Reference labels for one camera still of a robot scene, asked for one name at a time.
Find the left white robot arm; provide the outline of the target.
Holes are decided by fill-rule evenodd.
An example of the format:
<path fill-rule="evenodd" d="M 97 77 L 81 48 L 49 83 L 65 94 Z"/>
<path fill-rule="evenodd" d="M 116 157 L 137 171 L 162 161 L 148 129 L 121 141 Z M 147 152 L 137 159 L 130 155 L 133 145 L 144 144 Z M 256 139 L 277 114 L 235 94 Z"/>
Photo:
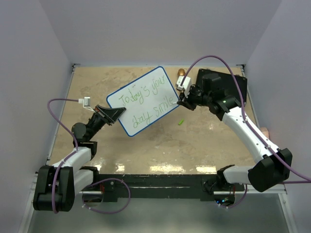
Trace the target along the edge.
<path fill-rule="evenodd" d="M 101 179 L 95 167 L 85 164 L 97 153 L 97 142 L 92 138 L 104 125 L 119 120 L 126 108 L 105 108 L 96 105 L 88 123 L 75 123 L 71 128 L 74 148 L 61 161 L 42 166 L 37 175 L 33 208 L 37 211 L 68 212 L 76 194 L 85 187 L 96 190 Z"/>

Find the blue framed whiteboard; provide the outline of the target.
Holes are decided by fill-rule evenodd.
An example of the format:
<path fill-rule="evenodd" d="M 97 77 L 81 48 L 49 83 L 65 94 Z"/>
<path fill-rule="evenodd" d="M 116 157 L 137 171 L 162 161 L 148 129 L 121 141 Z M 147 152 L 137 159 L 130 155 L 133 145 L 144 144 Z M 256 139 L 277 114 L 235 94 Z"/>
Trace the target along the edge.
<path fill-rule="evenodd" d="M 106 98 L 111 108 L 125 107 L 119 122 L 129 137 L 137 135 L 178 107 L 178 95 L 165 69 L 154 68 Z"/>

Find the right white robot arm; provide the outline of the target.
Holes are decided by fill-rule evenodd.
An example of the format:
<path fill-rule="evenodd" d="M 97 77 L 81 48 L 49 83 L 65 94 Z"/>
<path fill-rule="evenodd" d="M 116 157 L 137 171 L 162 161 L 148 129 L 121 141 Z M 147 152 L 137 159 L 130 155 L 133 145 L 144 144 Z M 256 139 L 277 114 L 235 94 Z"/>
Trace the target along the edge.
<path fill-rule="evenodd" d="M 244 102 L 228 74 L 200 69 L 195 84 L 189 77 L 179 76 L 176 89 L 180 91 L 179 105 L 192 111 L 197 106 L 208 107 L 253 156 L 255 166 L 229 165 L 219 169 L 216 176 L 219 189 L 227 191 L 234 183 L 244 183 L 263 192 L 288 179 L 290 170 L 287 167 L 292 163 L 292 153 L 272 143 L 247 114 L 242 113 Z"/>

